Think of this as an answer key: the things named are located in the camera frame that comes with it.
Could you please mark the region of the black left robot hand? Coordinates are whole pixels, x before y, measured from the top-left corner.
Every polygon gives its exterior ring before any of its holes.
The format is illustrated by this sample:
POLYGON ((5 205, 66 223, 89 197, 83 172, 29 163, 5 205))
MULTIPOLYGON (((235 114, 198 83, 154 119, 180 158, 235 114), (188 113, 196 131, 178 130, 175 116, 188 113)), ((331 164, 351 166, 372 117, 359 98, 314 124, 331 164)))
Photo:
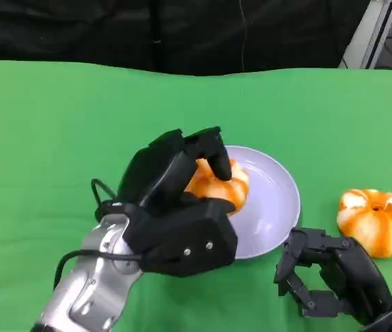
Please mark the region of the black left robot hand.
POLYGON ((220 127, 183 136, 180 129, 168 131, 131 159, 117 190, 117 198, 158 216, 174 209, 204 158, 222 181, 232 178, 232 167, 220 127))

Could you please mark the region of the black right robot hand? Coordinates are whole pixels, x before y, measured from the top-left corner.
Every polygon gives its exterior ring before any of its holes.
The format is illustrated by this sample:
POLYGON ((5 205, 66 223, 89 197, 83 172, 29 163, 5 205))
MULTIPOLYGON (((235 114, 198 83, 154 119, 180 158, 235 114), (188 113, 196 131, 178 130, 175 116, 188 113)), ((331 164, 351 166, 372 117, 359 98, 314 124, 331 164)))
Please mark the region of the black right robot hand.
POLYGON ((303 317, 344 313, 367 326, 392 311, 392 294, 378 267, 352 237, 331 237, 324 230, 293 228, 283 244, 274 283, 278 294, 291 294, 303 317), (328 290, 310 290, 297 266, 320 266, 328 290))

